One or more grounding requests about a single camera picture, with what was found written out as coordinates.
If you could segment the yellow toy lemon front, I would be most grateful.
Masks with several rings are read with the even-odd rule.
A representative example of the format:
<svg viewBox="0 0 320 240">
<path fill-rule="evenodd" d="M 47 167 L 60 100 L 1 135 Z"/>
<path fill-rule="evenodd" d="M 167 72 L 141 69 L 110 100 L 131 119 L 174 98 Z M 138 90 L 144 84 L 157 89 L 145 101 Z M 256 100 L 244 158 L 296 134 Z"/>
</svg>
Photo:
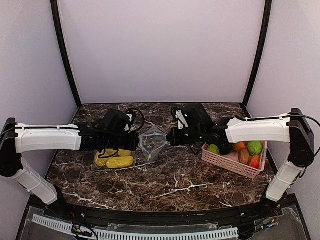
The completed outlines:
<svg viewBox="0 0 320 240">
<path fill-rule="evenodd" d="M 98 168 L 102 168 L 107 164 L 107 160 L 110 158 L 112 153 L 108 153 L 107 151 L 99 152 L 97 151 L 94 156 L 94 164 Z"/>
</svg>

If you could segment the yellow toy lemon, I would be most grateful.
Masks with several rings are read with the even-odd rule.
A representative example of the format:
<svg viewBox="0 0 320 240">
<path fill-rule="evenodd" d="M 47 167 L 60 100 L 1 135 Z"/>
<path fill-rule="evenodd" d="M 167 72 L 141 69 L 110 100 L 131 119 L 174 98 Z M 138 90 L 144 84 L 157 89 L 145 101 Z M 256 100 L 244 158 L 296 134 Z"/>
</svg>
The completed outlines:
<svg viewBox="0 0 320 240">
<path fill-rule="evenodd" d="M 108 153 L 107 151 L 99 152 L 97 151 L 94 156 L 94 164 L 98 168 L 102 168 L 107 164 L 107 160 L 110 158 L 112 153 Z"/>
<path fill-rule="evenodd" d="M 118 150 L 114 150 L 114 149 L 105 149 L 104 151 L 105 153 L 103 157 L 116 156 L 118 154 Z"/>
<path fill-rule="evenodd" d="M 119 149 L 118 154 L 119 157 L 131 157 L 132 152 L 130 150 Z"/>
</svg>

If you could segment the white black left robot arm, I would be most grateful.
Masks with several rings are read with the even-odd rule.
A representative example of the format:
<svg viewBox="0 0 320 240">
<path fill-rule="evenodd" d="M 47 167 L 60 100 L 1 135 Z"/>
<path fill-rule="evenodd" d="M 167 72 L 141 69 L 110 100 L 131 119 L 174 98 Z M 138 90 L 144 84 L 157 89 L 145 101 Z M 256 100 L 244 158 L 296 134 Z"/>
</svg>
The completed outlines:
<svg viewBox="0 0 320 240">
<path fill-rule="evenodd" d="M 139 133 L 131 130 L 136 119 L 133 108 L 125 112 L 112 109 L 93 123 L 68 125 L 27 125 L 8 118 L 0 134 L 0 175 L 17 181 L 44 204 L 63 200 L 57 187 L 47 182 L 23 158 L 33 151 L 135 151 Z"/>
</svg>

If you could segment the orange toy carrot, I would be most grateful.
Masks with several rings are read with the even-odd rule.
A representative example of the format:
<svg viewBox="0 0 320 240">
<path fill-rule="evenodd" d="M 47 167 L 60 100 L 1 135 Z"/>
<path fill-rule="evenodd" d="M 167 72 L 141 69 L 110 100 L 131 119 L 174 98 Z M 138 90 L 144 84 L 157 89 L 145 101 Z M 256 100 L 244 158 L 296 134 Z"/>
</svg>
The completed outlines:
<svg viewBox="0 0 320 240">
<path fill-rule="evenodd" d="M 232 146 L 233 150 L 235 152 L 240 152 L 242 149 L 246 149 L 247 148 L 247 145 L 245 142 L 237 142 L 237 143 L 234 143 L 233 146 Z"/>
</svg>

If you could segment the yellow toy lemon back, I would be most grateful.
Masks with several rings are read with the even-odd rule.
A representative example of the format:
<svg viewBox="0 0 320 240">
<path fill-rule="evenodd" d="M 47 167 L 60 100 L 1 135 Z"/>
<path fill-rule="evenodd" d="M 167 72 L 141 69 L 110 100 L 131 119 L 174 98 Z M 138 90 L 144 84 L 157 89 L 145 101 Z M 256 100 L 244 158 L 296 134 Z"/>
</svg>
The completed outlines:
<svg viewBox="0 0 320 240">
<path fill-rule="evenodd" d="M 132 152 L 130 150 L 119 149 L 118 154 L 119 157 L 131 157 Z"/>
</svg>

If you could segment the large clear zip bag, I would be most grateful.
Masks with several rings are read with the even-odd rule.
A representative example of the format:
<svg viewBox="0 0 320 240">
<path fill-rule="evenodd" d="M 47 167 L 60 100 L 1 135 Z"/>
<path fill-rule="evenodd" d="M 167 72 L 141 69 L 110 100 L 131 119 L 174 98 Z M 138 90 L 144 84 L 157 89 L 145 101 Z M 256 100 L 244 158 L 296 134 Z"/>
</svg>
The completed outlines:
<svg viewBox="0 0 320 240">
<path fill-rule="evenodd" d="M 94 152 L 93 166 L 98 169 L 127 169 L 134 167 L 136 161 L 135 151 L 105 148 Z"/>
</svg>

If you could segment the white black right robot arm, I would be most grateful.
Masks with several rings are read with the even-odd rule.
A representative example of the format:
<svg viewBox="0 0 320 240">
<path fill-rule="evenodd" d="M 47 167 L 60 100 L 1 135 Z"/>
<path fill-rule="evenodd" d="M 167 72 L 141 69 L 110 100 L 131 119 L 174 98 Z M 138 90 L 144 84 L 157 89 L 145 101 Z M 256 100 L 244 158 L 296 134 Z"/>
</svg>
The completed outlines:
<svg viewBox="0 0 320 240">
<path fill-rule="evenodd" d="M 171 115 L 177 126 L 171 128 L 166 139 L 173 147 L 213 144 L 221 152 L 229 153 L 231 145 L 240 142 L 289 143 L 289 155 L 264 194 L 273 202 L 278 202 L 294 181 L 304 175 L 320 152 L 315 150 L 310 117 L 298 108 L 277 116 L 213 120 L 201 103 L 195 103 L 183 109 L 175 107 Z"/>
</svg>

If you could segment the orange red toy pepper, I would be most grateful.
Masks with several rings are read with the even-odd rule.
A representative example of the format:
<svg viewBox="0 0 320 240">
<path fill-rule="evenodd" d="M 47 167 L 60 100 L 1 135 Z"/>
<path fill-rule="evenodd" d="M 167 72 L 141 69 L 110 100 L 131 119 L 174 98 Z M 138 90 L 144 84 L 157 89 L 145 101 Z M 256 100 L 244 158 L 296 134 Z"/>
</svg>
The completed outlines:
<svg viewBox="0 0 320 240">
<path fill-rule="evenodd" d="M 259 167 L 260 167 L 260 156 L 259 155 L 254 155 L 250 160 L 249 166 L 251 168 L 259 169 Z"/>
</svg>

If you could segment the small clear zip bag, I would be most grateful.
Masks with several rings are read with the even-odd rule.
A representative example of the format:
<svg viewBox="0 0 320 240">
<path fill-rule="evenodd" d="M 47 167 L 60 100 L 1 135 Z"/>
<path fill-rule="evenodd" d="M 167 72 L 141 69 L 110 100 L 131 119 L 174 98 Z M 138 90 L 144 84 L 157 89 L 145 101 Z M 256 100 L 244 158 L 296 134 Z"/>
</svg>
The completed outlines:
<svg viewBox="0 0 320 240">
<path fill-rule="evenodd" d="M 148 163 L 155 162 L 159 153 L 167 145 L 167 134 L 157 126 L 139 135 L 138 147 Z"/>
</svg>

